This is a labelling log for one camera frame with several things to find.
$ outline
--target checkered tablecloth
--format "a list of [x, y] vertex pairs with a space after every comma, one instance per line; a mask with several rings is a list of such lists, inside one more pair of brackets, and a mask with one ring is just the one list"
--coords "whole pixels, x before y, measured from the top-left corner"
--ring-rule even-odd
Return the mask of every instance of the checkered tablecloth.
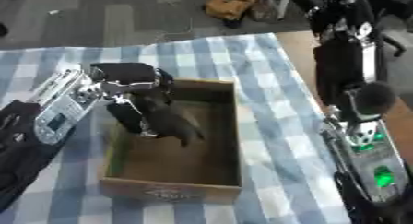
[[113, 118], [97, 107], [0, 223], [349, 223], [317, 133], [311, 93], [273, 34], [211, 37], [121, 48], [0, 52], [0, 104], [28, 97], [56, 68], [143, 62], [176, 77], [236, 83], [243, 188], [234, 205], [145, 204], [100, 194], [97, 171]]

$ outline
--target bag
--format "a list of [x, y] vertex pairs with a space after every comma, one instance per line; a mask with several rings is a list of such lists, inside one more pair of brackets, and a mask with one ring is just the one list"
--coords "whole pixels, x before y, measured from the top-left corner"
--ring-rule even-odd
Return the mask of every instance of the bag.
[[205, 10], [208, 15], [224, 20], [236, 20], [242, 17], [255, 0], [209, 0]]

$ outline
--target gray carpet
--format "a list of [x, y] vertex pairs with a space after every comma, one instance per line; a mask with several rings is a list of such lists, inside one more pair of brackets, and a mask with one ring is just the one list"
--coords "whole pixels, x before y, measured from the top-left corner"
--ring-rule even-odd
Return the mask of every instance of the gray carpet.
[[0, 0], [0, 21], [10, 34], [0, 49], [51, 46], [122, 46], [214, 35], [307, 29], [302, 13], [289, 7], [275, 24], [246, 18], [227, 29], [207, 16], [206, 0]]

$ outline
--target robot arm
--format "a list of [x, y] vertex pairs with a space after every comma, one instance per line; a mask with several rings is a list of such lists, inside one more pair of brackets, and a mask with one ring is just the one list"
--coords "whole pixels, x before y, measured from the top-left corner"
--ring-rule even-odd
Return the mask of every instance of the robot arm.
[[88, 71], [59, 71], [26, 102], [5, 106], [0, 110], [0, 212], [37, 179], [99, 100], [108, 103], [127, 130], [141, 136], [176, 136], [186, 145], [199, 130], [170, 110], [172, 84], [171, 75], [149, 65], [94, 64]]
[[381, 120], [395, 94], [384, 82], [383, 40], [369, 0], [294, 1], [320, 43], [317, 90], [330, 106], [321, 136], [352, 223], [411, 223], [411, 172]]

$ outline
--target table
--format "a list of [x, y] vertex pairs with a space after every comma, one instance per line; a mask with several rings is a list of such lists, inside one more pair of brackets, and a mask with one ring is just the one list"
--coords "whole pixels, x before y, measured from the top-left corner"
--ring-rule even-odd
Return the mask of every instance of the table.
[[113, 118], [97, 107], [0, 223], [349, 223], [318, 135], [322, 112], [274, 34], [121, 48], [0, 52], [0, 104], [25, 99], [56, 68], [143, 62], [176, 77], [236, 84], [243, 189], [234, 205], [144, 204], [102, 196], [97, 171]]

